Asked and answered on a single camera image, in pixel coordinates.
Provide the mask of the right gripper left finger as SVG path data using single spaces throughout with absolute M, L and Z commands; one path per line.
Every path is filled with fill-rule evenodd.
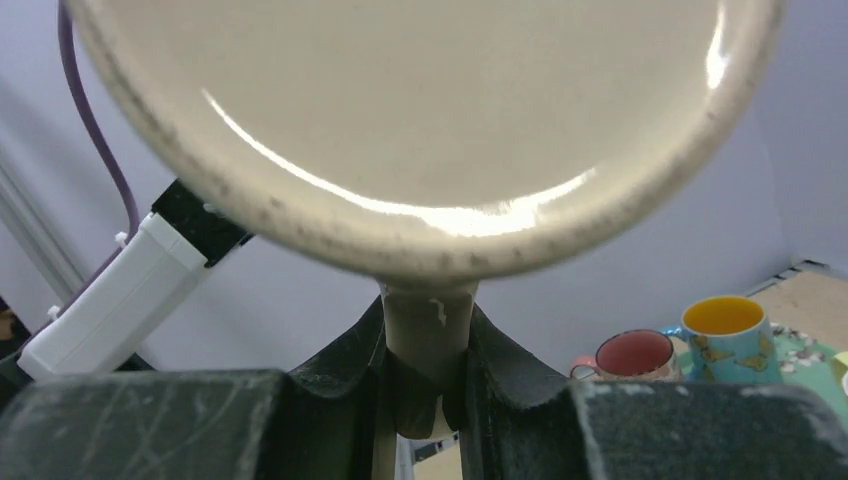
M 34 381 L 1 415 L 5 479 L 390 479 L 383 308 L 299 367 Z

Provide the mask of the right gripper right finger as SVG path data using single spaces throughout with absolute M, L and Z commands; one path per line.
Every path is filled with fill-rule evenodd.
M 791 384 L 570 380 L 475 310 L 467 479 L 843 479 L 847 434 Z

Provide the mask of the pink mug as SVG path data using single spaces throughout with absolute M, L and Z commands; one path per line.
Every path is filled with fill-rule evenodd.
M 607 381 L 679 382 L 684 375 L 671 339 L 655 330 L 635 329 L 605 340 L 593 355 L 576 358 L 567 377 Z

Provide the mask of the blue mug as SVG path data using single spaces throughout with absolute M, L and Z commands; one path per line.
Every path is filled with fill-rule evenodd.
M 783 381 L 766 310 L 741 296 L 715 296 L 688 307 L 672 334 L 688 344 L 688 377 L 709 383 Z

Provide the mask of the beige floral mug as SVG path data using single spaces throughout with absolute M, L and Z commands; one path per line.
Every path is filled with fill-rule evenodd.
M 380 285 L 397 432 L 463 423 L 481 280 L 572 258 L 688 184 L 782 1 L 67 1 L 197 196 Z

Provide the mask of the light green mug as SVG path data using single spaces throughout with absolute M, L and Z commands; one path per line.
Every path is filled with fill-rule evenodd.
M 830 367 L 837 386 L 842 390 L 844 395 L 847 395 L 848 352 L 836 353 L 830 361 Z

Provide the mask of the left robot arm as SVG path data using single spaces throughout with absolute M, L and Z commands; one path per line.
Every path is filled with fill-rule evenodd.
M 153 202 L 92 284 L 1 362 L 1 402 L 33 381 L 118 370 L 228 254 L 252 239 L 181 182 Z

